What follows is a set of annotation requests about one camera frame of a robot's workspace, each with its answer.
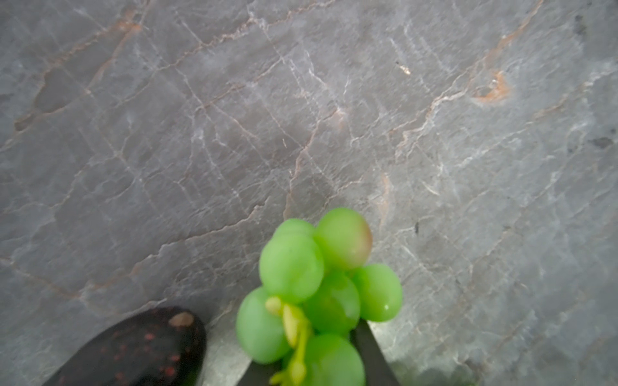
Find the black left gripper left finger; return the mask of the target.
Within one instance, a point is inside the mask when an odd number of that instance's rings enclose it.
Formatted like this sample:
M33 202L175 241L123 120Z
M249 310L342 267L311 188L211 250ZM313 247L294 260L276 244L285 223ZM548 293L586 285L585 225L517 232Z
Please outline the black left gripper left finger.
M237 386L269 386L270 378L281 369L281 360L269 364L252 361L237 382Z

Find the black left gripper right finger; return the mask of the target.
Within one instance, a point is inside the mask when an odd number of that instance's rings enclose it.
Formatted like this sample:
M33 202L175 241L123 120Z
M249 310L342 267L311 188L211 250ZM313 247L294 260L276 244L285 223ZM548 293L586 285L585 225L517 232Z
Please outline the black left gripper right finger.
M400 386L367 321L359 320L350 339L362 359L367 386Z

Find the green fake grape bunch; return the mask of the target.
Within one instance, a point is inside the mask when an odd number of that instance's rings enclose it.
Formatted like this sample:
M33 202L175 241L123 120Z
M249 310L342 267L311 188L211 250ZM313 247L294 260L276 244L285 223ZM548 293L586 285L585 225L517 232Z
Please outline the green fake grape bunch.
M270 385L366 385L350 333L402 308L388 265L369 261L373 235L358 212L338 207L318 225L285 220L262 249L260 286L243 299L236 335L251 362L282 362Z

